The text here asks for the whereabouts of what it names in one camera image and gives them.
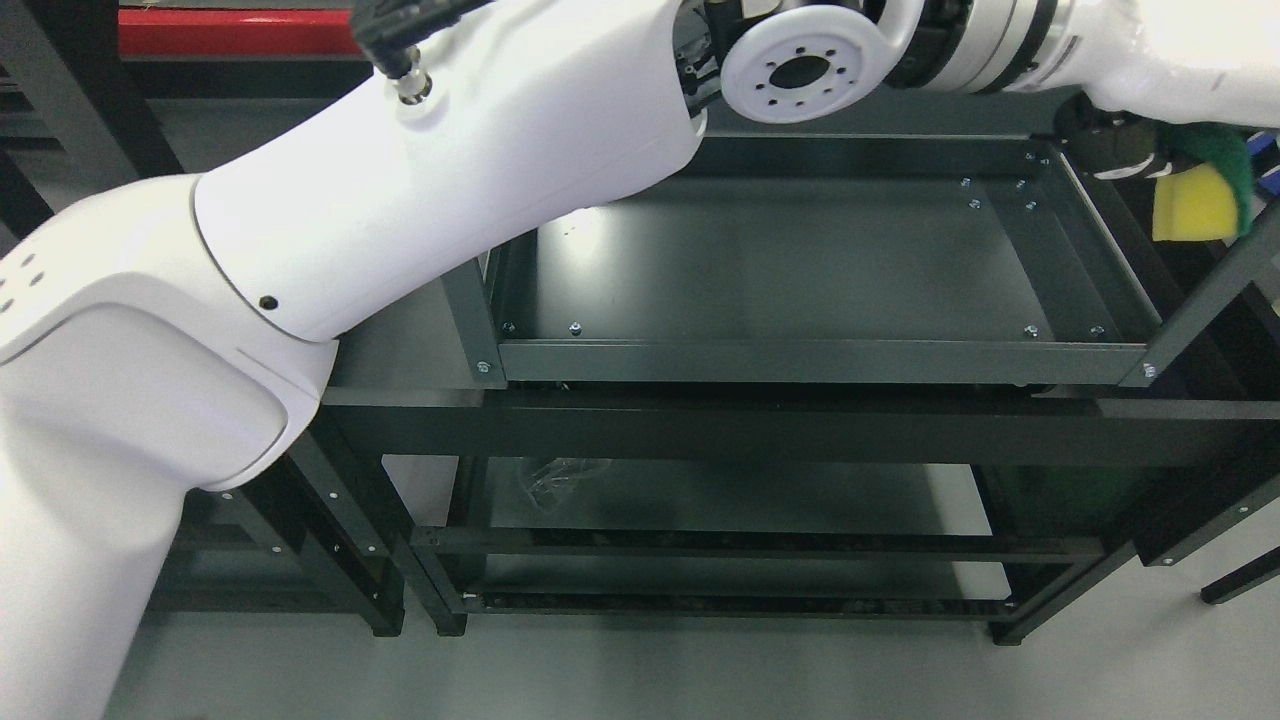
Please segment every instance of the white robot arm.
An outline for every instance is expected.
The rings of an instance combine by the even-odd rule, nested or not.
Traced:
[[[184,493],[237,487],[285,451],[338,334],[682,168],[708,82],[762,122],[829,114],[918,58],[946,4],[458,5],[461,22],[375,56],[388,77],[291,133],[202,177],[84,200],[0,260],[0,717],[102,711]],[[1108,109],[1280,124],[1271,3],[959,5],[954,46],[908,73],[916,85],[1082,83]],[[709,32],[677,68],[685,6]]]

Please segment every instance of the black cable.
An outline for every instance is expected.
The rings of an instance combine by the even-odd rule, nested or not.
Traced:
[[[413,67],[419,42],[493,0],[356,0],[351,35],[380,73],[399,79]]]

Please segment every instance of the lower shelf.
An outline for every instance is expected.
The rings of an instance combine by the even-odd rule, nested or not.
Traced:
[[[413,533],[442,634],[470,614],[772,616],[986,621],[1018,644],[1112,555],[991,534],[964,466],[613,461],[549,505],[527,492],[548,462],[463,460],[448,525]]]

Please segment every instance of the yellow sponge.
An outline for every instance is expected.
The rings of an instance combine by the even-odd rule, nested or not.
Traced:
[[[1235,237],[1240,210],[1231,186],[1212,165],[1156,181],[1156,241],[1204,242]]]

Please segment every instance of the concrete floor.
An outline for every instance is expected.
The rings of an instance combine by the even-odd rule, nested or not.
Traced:
[[[1280,542],[1280,503],[1171,569],[1137,561],[997,648],[978,625],[472,618],[438,638],[351,616],[170,615],[138,633],[108,717],[1216,720],[1280,707],[1280,582],[1198,589]]]

